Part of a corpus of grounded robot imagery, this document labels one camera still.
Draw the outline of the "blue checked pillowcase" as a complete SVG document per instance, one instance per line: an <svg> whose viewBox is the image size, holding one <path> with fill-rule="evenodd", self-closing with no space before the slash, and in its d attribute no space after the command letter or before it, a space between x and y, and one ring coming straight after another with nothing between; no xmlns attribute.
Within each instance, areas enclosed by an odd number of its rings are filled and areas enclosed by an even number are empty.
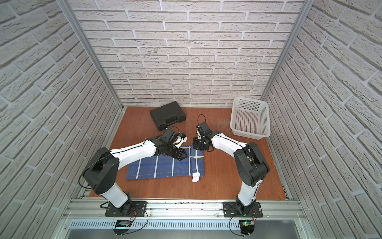
<svg viewBox="0 0 382 239"><path fill-rule="evenodd" d="M204 152L195 150L192 145L183 146L187 158L178 161L164 155L146 157L129 164L126 180L156 179L167 177L192 177L199 172L205 176Z"/></svg>

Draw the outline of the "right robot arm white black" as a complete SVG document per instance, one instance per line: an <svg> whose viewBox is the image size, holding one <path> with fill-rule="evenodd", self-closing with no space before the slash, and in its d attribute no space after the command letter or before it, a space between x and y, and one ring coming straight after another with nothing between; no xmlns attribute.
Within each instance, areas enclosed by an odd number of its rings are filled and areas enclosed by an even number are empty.
<svg viewBox="0 0 382 239"><path fill-rule="evenodd" d="M197 125L197 135L193 139L194 149L205 152L219 149L235 159L237 171L242 180L235 210L241 215L248 214L256 202L260 185L270 172L270 167L260 148L254 142L239 142L220 131L213 131L206 122Z"/></svg>

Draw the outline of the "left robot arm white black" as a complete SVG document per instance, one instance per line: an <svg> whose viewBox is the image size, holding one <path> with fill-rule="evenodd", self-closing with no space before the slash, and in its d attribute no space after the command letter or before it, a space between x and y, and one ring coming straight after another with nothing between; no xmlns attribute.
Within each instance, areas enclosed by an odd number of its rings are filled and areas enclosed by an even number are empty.
<svg viewBox="0 0 382 239"><path fill-rule="evenodd" d="M120 149L102 147L96 151L81 173L90 188L116 208L123 207L129 196L117 185L117 173L123 167L143 158L164 155L178 161L187 158L181 148L187 136L167 129L163 134L148 138L141 143Z"/></svg>

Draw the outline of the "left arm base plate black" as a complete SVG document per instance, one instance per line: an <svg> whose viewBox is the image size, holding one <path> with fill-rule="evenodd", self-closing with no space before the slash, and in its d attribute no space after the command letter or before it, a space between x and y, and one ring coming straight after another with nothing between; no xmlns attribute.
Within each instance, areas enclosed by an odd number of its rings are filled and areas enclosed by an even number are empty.
<svg viewBox="0 0 382 239"><path fill-rule="evenodd" d="M106 207L106 217L145 217L147 201L128 201L120 208L115 207L112 203L108 203Z"/></svg>

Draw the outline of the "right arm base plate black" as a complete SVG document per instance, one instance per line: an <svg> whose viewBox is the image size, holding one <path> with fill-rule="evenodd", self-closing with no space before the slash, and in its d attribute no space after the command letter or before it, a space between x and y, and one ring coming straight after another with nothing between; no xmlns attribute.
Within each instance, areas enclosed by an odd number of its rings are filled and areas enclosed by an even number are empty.
<svg viewBox="0 0 382 239"><path fill-rule="evenodd" d="M243 206L240 202L226 201L222 203L223 214L226 218L245 217L245 218L262 218L263 212L259 202L253 202L249 206Z"/></svg>

